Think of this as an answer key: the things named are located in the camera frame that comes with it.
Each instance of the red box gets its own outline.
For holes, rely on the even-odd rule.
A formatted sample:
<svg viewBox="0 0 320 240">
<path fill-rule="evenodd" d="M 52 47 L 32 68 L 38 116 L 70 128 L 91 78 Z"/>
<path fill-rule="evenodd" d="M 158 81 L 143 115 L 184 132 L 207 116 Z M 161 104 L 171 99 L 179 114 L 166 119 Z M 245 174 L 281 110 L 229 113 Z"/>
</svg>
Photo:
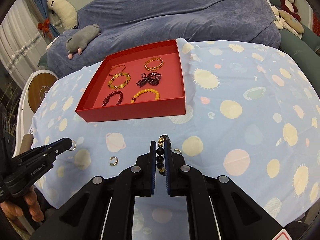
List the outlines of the red box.
<svg viewBox="0 0 320 240">
<path fill-rule="evenodd" d="M 141 80 L 141 73 L 146 75 L 150 73 L 144 68 L 144 64 L 152 57 L 161 57 L 164 61 L 164 65 L 156 70 L 161 74 L 160 82 L 157 86 L 147 83 L 141 88 L 136 83 Z M 110 69 L 119 64 L 124 64 L 126 66 L 124 72 L 131 76 L 130 82 L 120 89 L 124 99 L 121 105 L 116 105 L 119 95 L 114 95 L 108 104 L 102 107 L 105 97 L 115 91 L 108 87 L 111 79 Z M 148 67 L 158 64 L 159 61 L 153 61 L 148 64 Z M 121 69 L 117 68 L 112 71 L 112 74 L 120 71 Z M 119 85 L 124 80 L 124 76 L 118 77 L 113 81 L 113 85 Z M 130 103 L 136 93 L 147 88 L 158 90 L 159 100 L 155 100 L 154 93 L 144 93 L 134 103 Z M 176 41 L 151 43 L 107 56 L 84 91 L 76 113 L 87 122 L 186 114 L 183 76 Z"/>
</svg>

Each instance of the curtain tie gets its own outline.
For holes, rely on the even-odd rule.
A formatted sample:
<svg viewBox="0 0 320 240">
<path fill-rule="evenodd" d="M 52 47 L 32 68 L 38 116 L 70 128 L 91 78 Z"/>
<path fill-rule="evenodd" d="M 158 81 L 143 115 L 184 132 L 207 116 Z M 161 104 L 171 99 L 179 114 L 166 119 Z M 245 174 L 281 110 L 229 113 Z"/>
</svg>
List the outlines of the curtain tie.
<svg viewBox="0 0 320 240">
<path fill-rule="evenodd" d="M 42 35 L 44 38 L 47 36 L 47 33 L 48 33 L 48 37 L 52 38 L 49 30 L 49 24 L 50 24 L 50 21 L 48 18 L 45 19 L 43 23 L 38 23 L 38 29 L 42 31 Z"/>
</svg>

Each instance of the white curtain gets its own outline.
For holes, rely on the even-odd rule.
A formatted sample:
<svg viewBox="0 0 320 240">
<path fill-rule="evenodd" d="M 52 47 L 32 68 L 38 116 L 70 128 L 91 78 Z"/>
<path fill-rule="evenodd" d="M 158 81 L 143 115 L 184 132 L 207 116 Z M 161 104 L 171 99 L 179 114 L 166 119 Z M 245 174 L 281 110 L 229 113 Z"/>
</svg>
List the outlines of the white curtain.
<svg viewBox="0 0 320 240">
<path fill-rule="evenodd" d="M 38 70 L 46 47 L 26 1 L 16 0 L 0 25 L 0 60 L 21 89 Z"/>
</svg>

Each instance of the black beaded bracelet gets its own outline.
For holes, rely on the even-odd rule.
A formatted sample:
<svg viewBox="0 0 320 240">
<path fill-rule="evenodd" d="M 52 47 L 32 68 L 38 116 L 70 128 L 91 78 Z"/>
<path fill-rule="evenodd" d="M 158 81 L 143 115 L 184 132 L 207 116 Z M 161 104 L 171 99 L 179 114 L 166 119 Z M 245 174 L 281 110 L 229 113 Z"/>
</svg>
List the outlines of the black beaded bracelet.
<svg viewBox="0 0 320 240">
<path fill-rule="evenodd" d="M 116 94 L 119 94 L 119 95 L 120 95 L 119 101 L 118 101 L 118 103 L 116 103 L 116 105 L 121 105 L 122 100 L 123 100 L 123 93 L 122 93 L 121 91 L 117 90 L 117 91 L 112 92 L 111 94 L 109 94 L 109 95 L 103 100 L 102 106 L 106 106 L 106 104 L 109 102 L 109 99 L 110 99 L 112 96 L 116 95 Z"/>
</svg>

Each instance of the white plush toy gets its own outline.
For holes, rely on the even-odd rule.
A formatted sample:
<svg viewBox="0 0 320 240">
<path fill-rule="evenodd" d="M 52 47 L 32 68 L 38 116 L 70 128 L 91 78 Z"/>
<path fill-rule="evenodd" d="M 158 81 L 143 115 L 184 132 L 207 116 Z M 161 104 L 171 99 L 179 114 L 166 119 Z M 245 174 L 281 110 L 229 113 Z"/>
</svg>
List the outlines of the white plush toy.
<svg viewBox="0 0 320 240">
<path fill-rule="evenodd" d="M 67 0 L 47 0 L 47 4 L 52 13 L 60 17 L 65 30 L 77 26 L 77 11 Z"/>
</svg>

